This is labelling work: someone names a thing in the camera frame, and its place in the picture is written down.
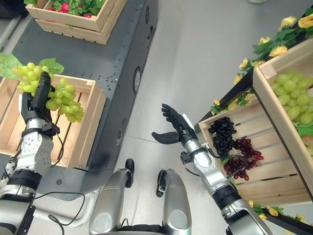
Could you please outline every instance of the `gray metal platform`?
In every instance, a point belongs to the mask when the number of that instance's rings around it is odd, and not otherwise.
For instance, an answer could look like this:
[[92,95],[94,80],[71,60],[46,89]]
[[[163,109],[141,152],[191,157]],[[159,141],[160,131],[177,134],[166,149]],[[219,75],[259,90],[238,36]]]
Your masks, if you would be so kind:
[[[43,178],[39,193],[87,193],[111,176],[121,146],[117,139],[123,140],[134,104],[134,73],[138,68],[141,73],[144,70],[157,10],[157,0],[128,0],[106,46],[44,32],[34,19],[27,26],[13,50],[23,64],[55,57],[65,67],[64,75],[95,80],[107,95],[87,167],[52,168]],[[72,200],[75,196],[59,198]]]

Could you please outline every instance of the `circular hole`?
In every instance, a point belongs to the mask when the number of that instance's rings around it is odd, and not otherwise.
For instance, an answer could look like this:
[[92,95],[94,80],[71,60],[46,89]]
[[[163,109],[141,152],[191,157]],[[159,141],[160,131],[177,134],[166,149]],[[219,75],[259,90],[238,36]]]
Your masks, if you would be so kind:
[[116,138],[116,146],[119,146],[122,141],[122,129],[120,128],[117,132],[117,138]]

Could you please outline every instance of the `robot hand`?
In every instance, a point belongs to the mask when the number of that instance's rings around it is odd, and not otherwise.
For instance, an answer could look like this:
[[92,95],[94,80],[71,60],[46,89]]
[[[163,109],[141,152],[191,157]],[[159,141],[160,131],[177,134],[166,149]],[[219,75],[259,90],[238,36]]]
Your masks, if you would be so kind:
[[156,141],[163,144],[172,144],[181,142],[183,146],[190,140],[198,140],[195,130],[186,119],[178,114],[175,109],[170,107],[167,104],[162,104],[163,116],[166,117],[166,120],[170,122],[175,128],[176,132],[168,132],[164,134],[158,134],[156,132],[152,133],[153,138]]

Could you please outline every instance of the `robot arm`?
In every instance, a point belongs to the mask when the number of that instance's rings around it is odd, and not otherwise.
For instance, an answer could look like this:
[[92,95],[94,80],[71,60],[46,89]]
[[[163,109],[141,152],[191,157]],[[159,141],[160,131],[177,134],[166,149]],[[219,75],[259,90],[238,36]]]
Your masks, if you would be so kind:
[[203,185],[221,209],[222,217],[229,224],[227,235],[271,235],[271,231],[248,203],[241,198],[234,186],[215,165],[214,158],[198,141],[190,121],[179,115],[173,108],[162,104],[163,116],[172,123],[177,132],[165,134],[152,133],[160,143],[181,142],[200,175]]
[[33,219],[32,205],[40,180],[51,167],[52,137],[60,133],[45,108],[49,74],[43,72],[34,97],[22,94],[21,114],[26,123],[22,132],[22,156],[12,177],[0,188],[0,234],[25,235]]

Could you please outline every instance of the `fruit display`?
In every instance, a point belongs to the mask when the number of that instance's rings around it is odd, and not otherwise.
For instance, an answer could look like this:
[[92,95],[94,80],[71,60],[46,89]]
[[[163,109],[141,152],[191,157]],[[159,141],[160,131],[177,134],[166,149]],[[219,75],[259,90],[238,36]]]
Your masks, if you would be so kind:
[[[43,71],[48,72],[53,81],[54,74],[62,73],[63,70],[64,67],[57,63],[55,58],[41,60],[39,65],[32,62],[22,65],[13,54],[0,53],[0,76],[18,79],[20,82],[17,90],[31,93],[32,96],[36,93]],[[75,91],[76,88],[73,85],[67,84],[66,78],[61,78],[59,84],[50,87],[46,108],[51,111],[58,110],[59,115],[65,114],[70,122],[81,122],[84,109],[79,102],[74,101]]]
[[270,85],[311,156],[313,146],[308,140],[313,138],[313,97],[308,89],[312,85],[313,78],[294,70],[277,75]]
[[[244,178],[249,180],[246,171],[255,166],[261,166],[260,160],[264,157],[260,151],[255,151],[251,145],[251,139],[241,138],[233,140],[232,134],[237,133],[234,129],[234,123],[229,117],[216,120],[208,129],[213,135],[213,146],[216,148],[220,157],[223,157],[222,165],[228,176],[234,179]],[[242,157],[231,156],[229,152],[232,149],[240,150]]]
[[[50,0],[49,11],[91,18],[97,16],[105,0]],[[37,4],[37,0],[24,0],[25,4]]]

